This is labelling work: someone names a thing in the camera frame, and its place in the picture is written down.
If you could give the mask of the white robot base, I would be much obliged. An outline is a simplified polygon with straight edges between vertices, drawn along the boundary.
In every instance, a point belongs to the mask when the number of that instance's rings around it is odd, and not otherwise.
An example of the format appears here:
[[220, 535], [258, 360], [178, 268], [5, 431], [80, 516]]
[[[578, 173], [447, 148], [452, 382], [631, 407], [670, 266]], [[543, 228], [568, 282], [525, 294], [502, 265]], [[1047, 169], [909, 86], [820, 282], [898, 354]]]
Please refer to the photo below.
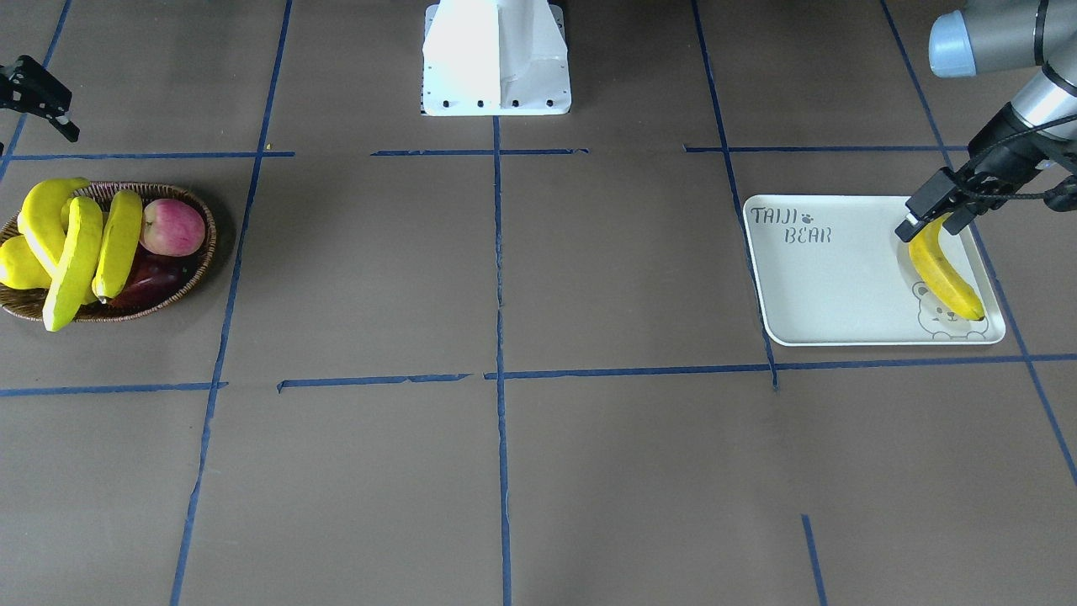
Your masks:
[[562, 1], [438, 1], [426, 8], [421, 111], [426, 116], [570, 112]]

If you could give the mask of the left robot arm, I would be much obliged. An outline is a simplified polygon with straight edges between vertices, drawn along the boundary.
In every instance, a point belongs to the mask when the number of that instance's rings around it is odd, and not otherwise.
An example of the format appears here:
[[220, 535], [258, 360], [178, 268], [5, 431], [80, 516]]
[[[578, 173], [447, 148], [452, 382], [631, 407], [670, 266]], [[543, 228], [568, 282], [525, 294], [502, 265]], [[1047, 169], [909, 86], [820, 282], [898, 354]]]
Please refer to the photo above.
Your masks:
[[1008, 200], [1050, 165], [1067, 177], [1038, 198], [1050, 210], [1074, 209], [1076, 5], [1073, 1], [969, 1], [931, 27], [935, 76], [976, 77], [1034, 69], [1034, 76], [989, 119], [959, 169], [940, 168], [905, 202], [896, 236], [910, 242], [928, 226], [959, 234]]

